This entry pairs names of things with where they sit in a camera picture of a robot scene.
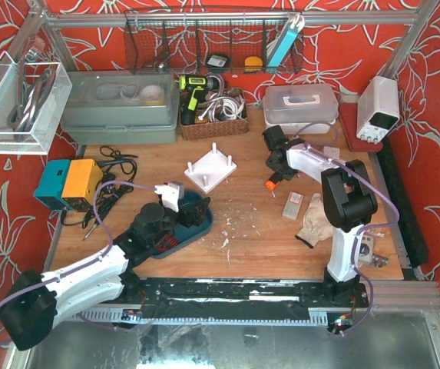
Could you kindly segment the large red spring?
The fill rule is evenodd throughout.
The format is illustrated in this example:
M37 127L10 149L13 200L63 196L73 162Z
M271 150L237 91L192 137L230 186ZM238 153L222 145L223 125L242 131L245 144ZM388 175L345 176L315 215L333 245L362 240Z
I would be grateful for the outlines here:
M178 245L177 239L172 234L164 235L161 240L155 245L155 250L162 254Z

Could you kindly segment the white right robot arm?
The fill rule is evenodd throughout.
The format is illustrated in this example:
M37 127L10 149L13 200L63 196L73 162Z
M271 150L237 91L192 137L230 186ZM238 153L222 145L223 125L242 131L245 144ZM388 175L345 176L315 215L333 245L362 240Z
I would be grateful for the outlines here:
M322 185L323 209L333 229L327 274L337 283L354 279L355 254L359 252L356 232L378 210L364 163L353 160L341 164L301 138L288 139L279 125L265 130L263 140L270 152L266 165L273 170L266 182L268 189L299 172Z

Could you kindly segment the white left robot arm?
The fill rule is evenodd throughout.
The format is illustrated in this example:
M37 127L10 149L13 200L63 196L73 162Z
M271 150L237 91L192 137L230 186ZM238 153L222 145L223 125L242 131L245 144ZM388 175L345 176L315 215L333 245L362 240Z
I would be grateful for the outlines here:
M22 273L0 307L0 321L14 345L28 350L61 322L105 301L137 297L141 280L134 269L148 258L165 258L209 232L210 198L187 191L177 211L162 201L145 204L109 248L67 267Z

